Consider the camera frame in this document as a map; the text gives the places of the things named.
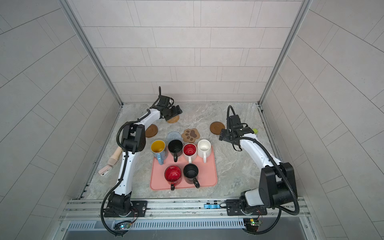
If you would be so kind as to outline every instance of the white mug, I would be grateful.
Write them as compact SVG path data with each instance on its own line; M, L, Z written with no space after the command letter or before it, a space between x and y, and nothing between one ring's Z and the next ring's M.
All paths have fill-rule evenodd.
M197 157L197 147L193 143L187 143L183 147L183 155L189 163L192 163L193 160Z
M207 157L212 153L212 146L208 140L202 139L197 144L197 155L207 163Z

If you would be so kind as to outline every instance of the red mug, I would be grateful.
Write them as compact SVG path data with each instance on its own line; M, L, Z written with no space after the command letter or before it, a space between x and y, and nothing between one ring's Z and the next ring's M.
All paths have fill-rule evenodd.
M164 177L170 183L171 191L175 190L175 186L181 182L181 169L176 165L167 167Z

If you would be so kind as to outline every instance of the tile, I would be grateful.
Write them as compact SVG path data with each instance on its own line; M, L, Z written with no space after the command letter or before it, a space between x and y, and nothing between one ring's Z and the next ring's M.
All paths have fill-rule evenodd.
M316 50L318 54L323 54L325 48L328 46L329 42L332 40L333 36L336 34L337 30L339 30L339 26L336 24L333 24L327 35L325 36L324 40L320 44L319 48Z
M348 128L344 125L344 123L341 123L321 140L323 141L325 146L328 146L331 142L335 141L338 137L342 136L347 131Z
M308 11L304 21L300 25L297 35L311 48L317 50L327 36L332 25L333 23L320 15L317 15L313 11Z
M83 128L79 133L79 138L83 140L89 146L91 145L94 137L99 130L101 123L105 118L106 112L101 107L100 104L97 104L95 109L92 111L91 115L85 122Z
M273 67L279 57L279 48L251 48L249 49L246 66Z
M79 76L72 70L43 97L39 105L61 121L85 88Z
M262 94L265 85L266 83L240 82L240 87L237 93Z
M235 83L230 82L201 82L200 93L232 94Z
M153 66L194 66L193 48L149 48Z
M202 1L201 26L248 27L253 2Z
M208 94L207 102L242 102L244 94Z
M365 151L367 151L369 156L382 171L384 171L384 147L382 144L383 142L384 132L381 132L361 144Z
M200 48L195 48L195 66L200 66Z
M192 1L135 1L135 4L141 26L194 26Z
M99 30L95 26L85 26L82 27L85 35L87 36L90 44L94 48L105 48L105 43L101 37Z
M103 146L100 145L96 140L94 140L91 144L91 147L89 148L89 151L85 155L84 159L80 162L81 165L78 169L76 169L77 172L73 177L73 181L71 185L68 188L68 191L66 192L66 195L78 197L80 195L81 191L84 189L84 186L86 185L86 181L89 176L89 172L92 169L92 166L95 162L97 162L97 157L102 151Z
M258 48L265 28L212 28L211 48Z
M382 192L377 191L384 183L384 175L377 165L350 132L332 142L327 149L371 221L382 220L384 209L375 206L384 201Z
M23 225L26 222L52 177L52 173L41 168L27 166L0 203L3 216L9 216L0 220L2 238L16 238L20 231L20 224Z
M347 237L341 225L322 227L326 237Z
M75 35L71 25L69 24L61 9L44 15L44 19L51 27L55 35L58 37L60 42L63 43Z
M79 110L81 112L81 114L85 117L85 118L89 118L89 113L87 112L87 110L85 110L85 108L78 102L76 101L73 106Z
M320 15L363 39L381 19L383 9L384 2L381 0L337 0L327 1Z
M300 2L263 2L256 27L290 28L300 5Z
M23 73L0 88L0 139L3 139L43 98L40 90Z
M81 59L71 41L66 41L32 64L24 73L48 93Z
M281 83L279 90L276 92L276 97L283 108L289 123L292 125L303 110L284 82Z
M201 26L201 1L194 1L193 2L193 20L194 24L193 26Z
M36 167L39 167L41 169L44 169L48 172L51 172L53 174L55 174L56 170L59 168L59 166L39 157L37 155L32 159L31 164L35 165Z
M178 82L215 82L217 67L176 67Z
M88 113L92 113L93 109L100 101L101 97L107 90L107 86L100 75L88 85L77 101L86 109Z
M290 28L266 28L261 48L282 48L288 36Z
M384 236L384 221L374 222L373 225L375 225L380 236Z
M308 80L304 80L295 98L320 138L341 124L341 120Z
M133 26L126 1L73 0L85 26Z
M31 214L35 216L41 216L41 217L54 217L56 211L57 211L57 208L36 204Z
M60 206L60 203L71 185L86 153L86 151L76 144L71 146L68 154L65 156L59 169L56 171L56 174L48 184L38 204L54 208Z
M5 0L0 15L14 28L59 8L57 2L49 0Z
M121 94L154 94L152 83L116 83Z
M210 28L153 28L158 48L209 48Z
M154 48L152 28L98 27L107 48Z
M295 132L293 131L291 124L284 113L276 120L276 124L281 132L281 136L284 139L285 145L291 155L292 159L296 159L304 153L303 148L297 139Z
M88 55L88 53L85 50L83 44L80 42L80 39L77 37L77 35L71 37L70 39L71 39L72 44L76 48L77 52L79 52L81 58L85 58Z
M313 86L359 142L384 130L384 114L331 65Z
M16 240L41 239L47 230L52 218L30 215L21 228Z
M36 21L44 29L45 33L49 36L49 38L52 40L52 42L55 44L55 46L59 46L61 44L61 42L57 38L56 34L53 32L52 28L47 23L47 21L44 19L44 16L39 17L38 19L36 19Z
M243 54L241 55L240 66L244 67L247 62L249 48L243 48Z
M337 177L335 179L332 179L328 182L323 183L321 186L323 187L324 192L327 193L327 192L332 192L336 189L348 186L348 183L343 177L343 175L341 175L340 177Z
M169 67L131 67L136 82L172 82Z
M0 169L0 181L2 183L0 195L5 196L7 194L53 129L34 112L29 112L0 142L0 158L11 159L11 161L3 161ZM24 151L17 150L20 139L29 142L24 146L24 150L28 152L27 156Z
M369 34L364 38L369 44L373 44L384 32L384 18L381 18L380 21L372 28Z
M85 121L86 118L75 107L71 107L37 155L60 165Z
M54 48L37 21L3 33L0 36L0 73L11 80Z
M347 31L339 29L322 56L367 98L384 89L384 53Z
M297 171L321 226L339 225L340 222L316 178L309 161L298 166Z
M288 56L311 83L327 65L327 62L299 37L293 41Z
M350 187L343 187L327 193L328 199L333 206L348 239L373 239L379 240L380 236L365 211L358 215L353 214L356 209L361 209L359 200ZM361 228L356 228L353 221L359 221Z
M130 79L125 67L105 67L109 79L113 83L117 82L135 82L135 79Z
M300 157L296 158L293 163L295 164L296 167L300 166L300 164L302 164L303 162L307 161L308 158L307 158L307 155L305 155L305 153L303 153Z
M301 77L301 71L296 67L292 60L287 56L280 67L279 74L285 84L292 90Z
M141 26L139 16L137 15L137 10L136 10L136 4L135 1L127 1L128 7L129 7L129 12L132 17L133 25L134 26Z
M202 48L201 66L239 66L241 48Z
M223 67L222 82L256 82L260 67Z
M295 86L292 88L291 93L295 95L297 93L297 90L300 88L300 86L303 84L304 80L308 80L304 74L302 74L299 78L299 80L296 82Z
M44 119L46 122L51 124L53 127L56 127L59 124L59 121L54 118L51 114L45 111L40 105L36 105L32 111L36 113L39 117Z
M308 119L295 129L295 134L320 183L341 176L341 172Z
M99 48L106 66L145 66L141 48Z
M261 94L244 94L243 102L258 102L261 97Z

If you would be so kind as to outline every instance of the mug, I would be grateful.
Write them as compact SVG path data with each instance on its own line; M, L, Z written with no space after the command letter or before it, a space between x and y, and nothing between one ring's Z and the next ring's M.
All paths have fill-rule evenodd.
M204 160L204 163L207 163L207 157L209 157L211 153L212 153L211 143L206 139L200 140L199 143L197 144L197 155Z
M192 163L193 160L197 157L197 148L193 143L188 143L183 147L183 153L186 160L189 163Z
M173 154L173 160L177 162L177 157L180 157L183 153L183 143L180 140L172 140L168 144L168 150Z
M168 152L166 151L166 143L162 140L156 140L152 143L151 150L154 157L159 161L159 164L163 165L164 160L168 156Z
M197 175L199 174L199 169L195 164L187 164L184 169L183 173L185 176L185 181L189 184L194 184L196 188L200 188L200 183L197 180Z
M175 190L175 186L181 182L181 169L176 165L167 167L164 177L170 183L171 191Z

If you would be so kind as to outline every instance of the brown coaster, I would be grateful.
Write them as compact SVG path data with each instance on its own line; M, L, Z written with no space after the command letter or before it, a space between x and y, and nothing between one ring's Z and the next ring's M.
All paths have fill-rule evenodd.
M156 125L152 124L150 125L147 130L145 130L145 137L153 137L157 134L158 128Z
M223 128L225 129L225 126L221 122L213 122L211 123L211 126L209 126L209 130L216 135L220 135L221 129Z
M196 139L200 137L200 134L196 128L187 128L181 136L183 137L184 142L194 143Z

